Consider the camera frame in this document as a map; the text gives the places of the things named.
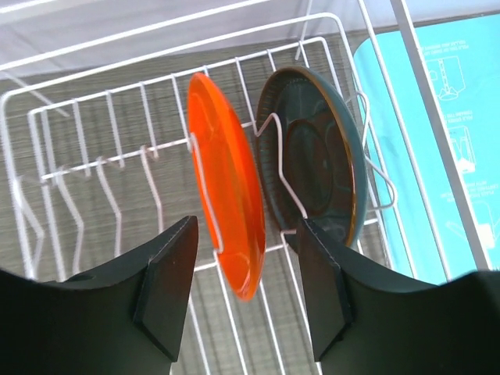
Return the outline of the orange plate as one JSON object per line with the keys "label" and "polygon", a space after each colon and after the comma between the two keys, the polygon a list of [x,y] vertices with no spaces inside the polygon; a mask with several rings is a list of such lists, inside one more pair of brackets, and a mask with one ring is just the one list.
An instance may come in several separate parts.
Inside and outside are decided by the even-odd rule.
{"label": "orange plate", "polygon": [[251,300],[266,249],[263,197],[250,144],[233,106],[204,73],[191,76],[187,125],[199,196],[223,274]]}

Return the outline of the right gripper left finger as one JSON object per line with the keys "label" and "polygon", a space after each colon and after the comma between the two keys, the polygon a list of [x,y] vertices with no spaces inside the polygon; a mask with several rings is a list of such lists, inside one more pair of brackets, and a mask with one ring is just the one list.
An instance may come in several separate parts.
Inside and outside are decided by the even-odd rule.
{"label": "right gripper left finger", "polygon": [[63,282],[1,273],[4,374],[167,374],[178,360],[198,250],[185,216]]}

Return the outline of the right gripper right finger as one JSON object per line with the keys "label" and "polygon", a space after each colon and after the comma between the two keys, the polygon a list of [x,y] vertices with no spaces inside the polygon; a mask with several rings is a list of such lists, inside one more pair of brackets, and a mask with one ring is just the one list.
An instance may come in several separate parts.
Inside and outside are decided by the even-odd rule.
{"label": "right gripper right finger", "polygon": [[297,242],[312,350],[325,374],[498,373],[498,272],[428,284],[311,220],[298,223]]}

